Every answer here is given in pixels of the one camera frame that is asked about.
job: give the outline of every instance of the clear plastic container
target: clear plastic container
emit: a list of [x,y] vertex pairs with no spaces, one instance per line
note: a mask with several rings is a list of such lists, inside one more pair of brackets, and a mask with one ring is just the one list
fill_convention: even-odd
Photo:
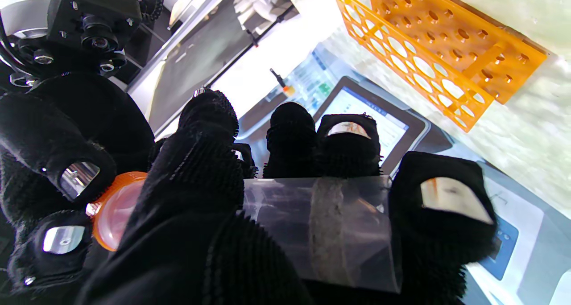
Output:
[[400,293],[399,242],[383,177],[247,179],[244,210],[303,279]]

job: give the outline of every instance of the cable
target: cable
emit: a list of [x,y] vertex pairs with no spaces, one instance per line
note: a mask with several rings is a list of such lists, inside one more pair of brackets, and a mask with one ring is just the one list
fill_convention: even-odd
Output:
[[143,23],[150,24],[156,21],[163,13],[164,2],[165,0],[155,0],[155,9],[151,13],[141,13]]
[[6,35],[6,30],[4,29],[4,21],[2,21],[2,12],[0,11],[0,55],[2,58],[10,63],[10,67],[14,71],[20,71],[27,75],[31,75],[33,77],[39,77],[39,72],[35,70],[34,67],[27,66],[26,60],[21,57],[17,51],[15,51],[10,45],[10,41],[8,40],[8,36]]

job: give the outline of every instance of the camera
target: camera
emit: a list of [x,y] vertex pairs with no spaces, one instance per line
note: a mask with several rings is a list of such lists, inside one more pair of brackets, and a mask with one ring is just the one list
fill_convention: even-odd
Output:
[[144,0],[50,0],[45,33],[21,38],[6,35],[0,14],[0,56],[14,70],[10,83],[33,87],[72,71],[114,75],[126,65],[123,48],[139,25],[160,15],[162,0],[154,3],[152,14],[142,14]]

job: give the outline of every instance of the gray panel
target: gray panel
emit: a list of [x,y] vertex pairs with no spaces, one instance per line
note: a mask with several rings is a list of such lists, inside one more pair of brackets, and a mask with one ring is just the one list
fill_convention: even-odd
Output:
[[241,29],[233,1],[223,0],[216,14],[198,24],[169,53],[153,97],[149,117],[153,132],[251,43],[249,35]]

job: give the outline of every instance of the orange cap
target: orange cap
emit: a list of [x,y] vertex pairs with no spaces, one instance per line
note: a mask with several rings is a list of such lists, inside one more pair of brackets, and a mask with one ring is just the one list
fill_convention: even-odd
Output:
[[91,216],[93,219],[93,236],[97,242],[106,250],[115,251],[114,248],[108,246],[105,241],[101,238],[98,230],[98,217],[97,214],[100,210],[105,208],[110,197],[113,197],[120,189],[135,183],[137,181],[144,181],[147,179],[147,173],[142,173],[140,171],[131,171],[129,173],[121,173],[113,181],[112,185],[105,191],[103,195],[97,201],[94,201],[87,205],[86,214]]

